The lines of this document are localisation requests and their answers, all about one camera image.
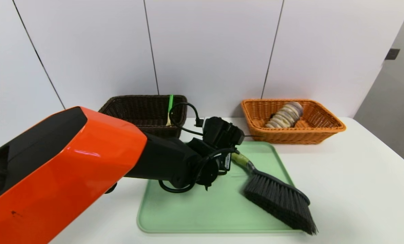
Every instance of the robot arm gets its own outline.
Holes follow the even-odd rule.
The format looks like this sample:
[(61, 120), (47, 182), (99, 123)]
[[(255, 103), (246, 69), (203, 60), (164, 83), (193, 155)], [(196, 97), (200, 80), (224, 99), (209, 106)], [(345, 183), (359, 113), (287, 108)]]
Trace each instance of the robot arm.
[(0, 243), (49, 242), (122, 177), (174, 193), (208, 188), (244, 135), (217, 117), (203, 131), (189, 143), (161, 139), (83, 107), (44, 119), (0, 147)]

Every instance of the brush handle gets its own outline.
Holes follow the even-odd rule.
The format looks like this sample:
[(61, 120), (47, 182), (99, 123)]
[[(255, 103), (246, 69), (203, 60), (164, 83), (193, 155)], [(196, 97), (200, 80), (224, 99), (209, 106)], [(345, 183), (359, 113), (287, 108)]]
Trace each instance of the brush handle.
[(250, 159), (242, 154), (232, 153), (232, 160), (239, 166), (247, 169), (249, 172), (253, 172), (253, 170), (256, 169)]

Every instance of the wicker basket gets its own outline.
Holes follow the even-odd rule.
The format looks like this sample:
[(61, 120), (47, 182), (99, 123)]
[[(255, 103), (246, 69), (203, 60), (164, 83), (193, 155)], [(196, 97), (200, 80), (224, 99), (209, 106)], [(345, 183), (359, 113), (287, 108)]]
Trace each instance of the wicker basket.
[[(179, 102), (187, 102), (187, 98), (174, 95), (173, 104)], [(99, 112), (131, 122), (145, 133), (162, 138), (179, 138), (179, 128), (166, 126), (168, 106), (168, 95), (115, 96), (110, 98)], [(176, 107), (171, 116), (177, 124), (183, 126), (187, 118), (187, 106)]]
[[(266, 128), (271, 114), (295, 101), (303, 107), (303, 116), (294, 128)], [(346, 130), (345, 125), (320, 103), (307, 99), (247, 99), (241, 102), (250, 134), (255, 141), (275, 144), (319, 144)]]

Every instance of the orange wicker basket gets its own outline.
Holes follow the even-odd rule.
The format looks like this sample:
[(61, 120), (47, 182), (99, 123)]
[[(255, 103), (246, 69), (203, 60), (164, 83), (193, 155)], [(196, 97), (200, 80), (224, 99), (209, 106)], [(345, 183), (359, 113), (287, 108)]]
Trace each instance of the orange wicker basket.
[[(303, 116), (294, 128), (266, 128), (270, 116), (286, 103), (295, 101), (303, 107)], [(345, 125), (320, 103), (308, 99), (247, 99), (241, 102), (250, 134), (255, 141), (275, 144), (319, 144), (345, 131)]]

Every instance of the white wall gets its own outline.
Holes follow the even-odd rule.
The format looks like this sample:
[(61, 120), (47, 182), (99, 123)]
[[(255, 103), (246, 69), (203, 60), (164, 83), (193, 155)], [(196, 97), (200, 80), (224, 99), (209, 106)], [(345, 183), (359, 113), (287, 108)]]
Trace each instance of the white wall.
[(264, 98), (353, 117), (404, 20), (404, 0), (285, 0)]
[(387, 60), (354, 119), (404, 158), (404, 23)]
[(17, 0), (65, 107), (157, 94), (143, 0)]
[(261, 98), (281, 6), (146, 0), (160, 94), (184, 94), (201, 116), (242, 116), (241, 100)]
[(10, 0), (0, 0), (0, 146), (63, 107)]

